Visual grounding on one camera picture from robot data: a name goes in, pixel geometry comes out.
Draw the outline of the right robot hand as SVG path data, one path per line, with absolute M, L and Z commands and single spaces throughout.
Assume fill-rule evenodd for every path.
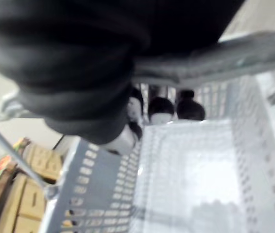
M 0 73 L 56 132 L 121 155 L 138 57 L 215 44 L 241 0 L 0 0 Z

